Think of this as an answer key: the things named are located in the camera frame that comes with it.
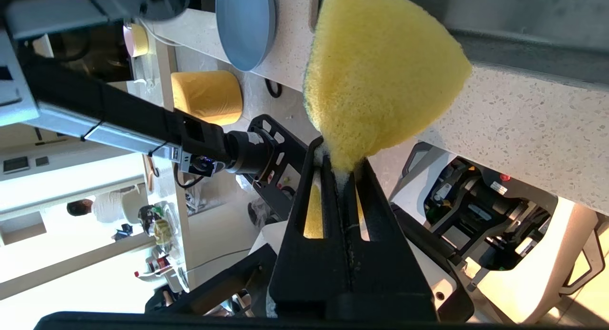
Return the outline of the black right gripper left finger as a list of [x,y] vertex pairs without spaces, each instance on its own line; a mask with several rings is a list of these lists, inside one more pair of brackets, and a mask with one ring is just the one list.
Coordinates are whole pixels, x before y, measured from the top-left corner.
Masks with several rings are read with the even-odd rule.
[[[320,172],[321,239],[304,235],[314,173]],[[268,285],[268,315],[324,319],[350,289],[347,247],[335,177],[324,152],[324,138],[311,142],[304,158],[295,200]]]

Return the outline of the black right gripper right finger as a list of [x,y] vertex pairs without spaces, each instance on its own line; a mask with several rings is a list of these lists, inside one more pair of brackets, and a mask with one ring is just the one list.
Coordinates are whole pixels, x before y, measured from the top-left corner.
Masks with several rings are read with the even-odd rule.
[[367,160],[344,185],[344,241],[355,311],[381,306],[394,320],[437,320],[429,284]]

